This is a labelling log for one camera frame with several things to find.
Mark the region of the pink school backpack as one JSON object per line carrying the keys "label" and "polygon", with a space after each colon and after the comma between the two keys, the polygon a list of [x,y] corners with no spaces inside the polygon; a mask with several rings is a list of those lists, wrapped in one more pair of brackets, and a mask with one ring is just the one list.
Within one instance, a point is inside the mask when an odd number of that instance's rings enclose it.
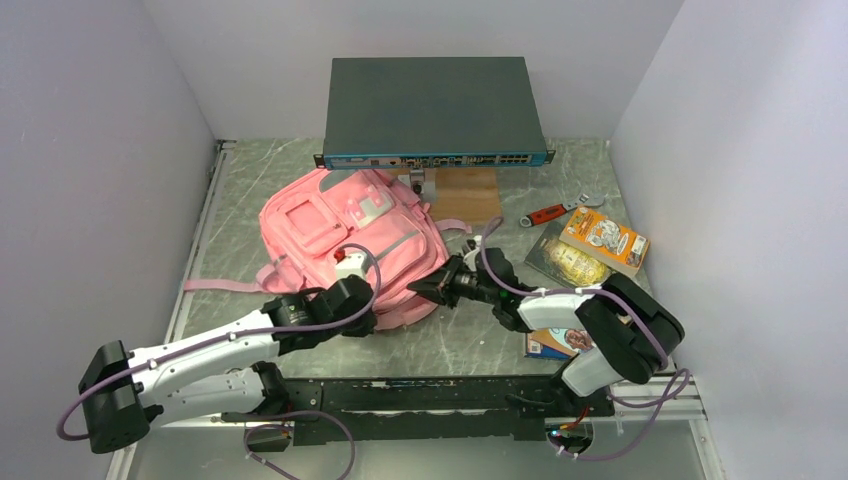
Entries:
{"label": "pink school backpack", "polygon": [[260,211],[259,230],[270,262],[253,282],[191,279],[184,288],[279,294],[328,287],[337,278],[339,249],[354,243],[374,255],[381,272],[374,305],[377,329],[412,325],[437,306],[408,284],[448,260],[442,232],[471,230],[458,219],[435,221],[429,210],[392,175],[316,169],[273,195]]}

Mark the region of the orange paperback book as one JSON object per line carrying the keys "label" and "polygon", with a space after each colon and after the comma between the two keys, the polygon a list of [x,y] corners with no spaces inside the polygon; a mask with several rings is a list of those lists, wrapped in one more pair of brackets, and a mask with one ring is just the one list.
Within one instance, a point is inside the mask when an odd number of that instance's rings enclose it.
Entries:
{"label": "orange paperback book", "polygon": [[632,279],[650,247],[645,236],[586,206],[574,211],[559,240]]}

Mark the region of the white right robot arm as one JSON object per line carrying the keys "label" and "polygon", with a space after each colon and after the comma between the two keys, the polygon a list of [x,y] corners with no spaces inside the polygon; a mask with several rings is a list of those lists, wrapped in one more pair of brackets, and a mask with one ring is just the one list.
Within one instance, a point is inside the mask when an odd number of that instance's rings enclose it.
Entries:
{"label": "white right robot arm", "polygon": [[472,263],[453,255],[407,287],[449,308],[462,299],[488,304],[496,320],[513,332],[586,332],[590,348],[558,369],[550,391],[553,406],[564,415],[578,413],[590,395],[622,380],[647,383],[668,366],[685,337],[678,319],[623,274],[574,290],[532,287],[518,279],[498,248],[478,252]]}

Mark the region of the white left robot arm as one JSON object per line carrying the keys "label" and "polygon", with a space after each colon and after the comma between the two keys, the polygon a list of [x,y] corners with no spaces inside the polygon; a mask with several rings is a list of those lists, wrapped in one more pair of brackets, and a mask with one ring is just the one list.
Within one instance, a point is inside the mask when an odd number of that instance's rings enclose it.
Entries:
{"label": "white left robot arm", "polygon": [[273,360],[342,334],[367,336],[374,290],[350,275],[328,288],[284,293],[202,334],[154,347],[101,346],[79,383],[95,454],[129,446],[153,428],[210,414],[272,420],[292,409]]}

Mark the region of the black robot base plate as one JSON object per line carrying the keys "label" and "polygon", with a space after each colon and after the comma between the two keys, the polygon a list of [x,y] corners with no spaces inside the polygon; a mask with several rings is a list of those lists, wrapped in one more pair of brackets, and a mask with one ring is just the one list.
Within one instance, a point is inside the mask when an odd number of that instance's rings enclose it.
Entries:
{"label": "black robot base plate", "polygon": [[317,414],[336,417],[356,440],[510,437],[541,441],[559,421],[609,418],[615,409],[599,390],[568,395],[549,374],[290,378],[285,413],[297,412],[297,446],[342,441],[344,433]]}

